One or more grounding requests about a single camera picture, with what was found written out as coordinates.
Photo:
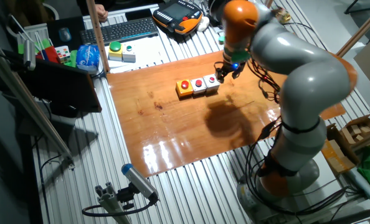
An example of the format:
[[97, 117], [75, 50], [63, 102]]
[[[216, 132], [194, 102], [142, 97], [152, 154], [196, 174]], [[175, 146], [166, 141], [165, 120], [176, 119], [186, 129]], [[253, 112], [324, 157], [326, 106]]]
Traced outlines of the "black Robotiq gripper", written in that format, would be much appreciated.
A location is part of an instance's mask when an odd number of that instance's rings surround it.
[[216, 79], [219, 83], [224, 83], [224, 78], [226, 73], [234, 73], [234, 78], [238, 78], [240, 74], [243, 72], [245, 67], [245, 62], [238, 62], [238, 63], [229, 63], [223, 62], [221, 68], [217, 68], [215, 71]]

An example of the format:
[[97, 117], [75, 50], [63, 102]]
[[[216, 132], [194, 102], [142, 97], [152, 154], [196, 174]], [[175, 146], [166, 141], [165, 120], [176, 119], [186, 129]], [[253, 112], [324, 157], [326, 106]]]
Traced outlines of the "bare person hand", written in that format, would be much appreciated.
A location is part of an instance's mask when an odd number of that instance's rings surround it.
[[105, 9], [105, 7], [102, 4], [96, 4], [95, 9], [97, 11], [98, 20], [100, 22], [105, 22], [108, 18], [108, 11]]

